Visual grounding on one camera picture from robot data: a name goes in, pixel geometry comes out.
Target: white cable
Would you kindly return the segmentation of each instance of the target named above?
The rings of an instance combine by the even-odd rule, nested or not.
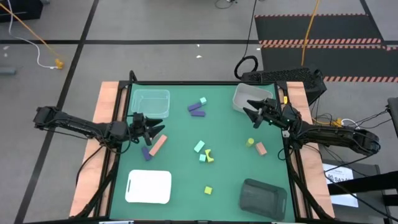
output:
[[[358,125],[355,121],[353,121],[352,119],[348,119],[348,118],[342,119],[342,120],[341,120],[341,125],[343,125],[343,126],[344,126],[344,121],[351,121],[353,124],[355,124],[355,126],[356,126],[355,129],[361,129],[361,128],[359,127],[359,125]]]
[[[8,7],[9,7],[9,9],[10,9],[10,12],[12,12],[11,2],[10,2],[10,0],[7,0],[7,1],[8,1]],[[11,15],[10,26],[8,27],[8,33],[10,34],[10,36],[13,37],[13,38],[15,38],[15,39],[19,39],[19,40],[23,40],[23,41],[25,41],[25,42],[28,42],[28,43],[32,44],[33,46],[35,46],[35,47],[37,48],[37,64],[38,64],[38,65],[40,65],[40,66],[43,67],[43,68],[55,69],[56,67],[54,67],[54,66],[44,66],[44,65],[42,65],[42,64],[39,62],[39,58],[40,58],[40,49],[39,49],[39,46],[38,46],[37,44],[35,44],[35,43],[33,43],[33,42],[29,41],[29,40],[23,39],[23,38],[21,38],[21,37],[16,37],[16,36],[14,36],[14,35],[11,33],[11,28],[12,28],[12,22],[13,22],[13,21],[14,21],[14,17]]]

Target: purple block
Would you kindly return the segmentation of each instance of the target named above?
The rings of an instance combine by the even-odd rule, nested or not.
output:
[[[144,155],[144,158],[146,161],[149,161],[152,156],[149,154],[149,149],[146,146],[143,146],[142,148],[142,154]]]
[[[199,107],[201,107],[201,103],[195,103],[194,105],[188,107],[188,111],[193,111],[195,109],[198,109]]]
[[[206,116],[204,111],[191,111],[191,116]]]

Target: white cutting board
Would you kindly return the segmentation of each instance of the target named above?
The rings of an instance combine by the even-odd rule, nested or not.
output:
[[[132,170],[127,180],[127,202],[161,203],[170,200],[172,175],[165,170]]]

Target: transparent plastic container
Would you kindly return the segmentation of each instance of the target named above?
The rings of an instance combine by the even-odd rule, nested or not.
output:
[[[234,108],[234,110],[242,113],[245,113],[243,110],[244,107],[250,110],[257,111],[248,103],[248,100],[259,101],[265,100],[266,98],[272,98],[272,93],[270,91],[263,90],[244,83],[239,83],[235,90],[232,107]]]
[[[132,96],[131,109],[148,118],[169,116],[170,92],[168,90],[136,90]]]

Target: green table surface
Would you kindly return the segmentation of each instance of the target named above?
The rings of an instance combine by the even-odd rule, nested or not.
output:
[[[260,86],[275,97],[274,85]],[[159,152],[145,161],[141,147],[131,144],[121,155],[118,176],[112,198],[110,218],[130,220],[213,220],[213,221],[274,221],[239,207],[243,181],[255,179],[282,187],[287,192],[284,222],[294,222],[292,196],[286,163],[277,158],[283,148],[279,128],[263,123],[254,129],[243,113],[232,108],[235,85],[133,85],[137,89],[165,89],[170,92],[170,114],[165,118],[161,134],[168,138]],[[192,117],[187,106],[206,97],[207,104],[200,109],[206,116]],[[131,101],[129,114],[132,114]],[[267,154],[260,156],[256,148],[246,147],[248,138],[262,142]],[[196,153],[193,148],[199,140],[205,146]],[[199,162],[199,154],[211,149],[213,163]],[[167,204],[128,203],[127,178],[133,169],[168,170],[172,175],[170,201]],[[205,186],[213,188],[211,195],[204,194]]]

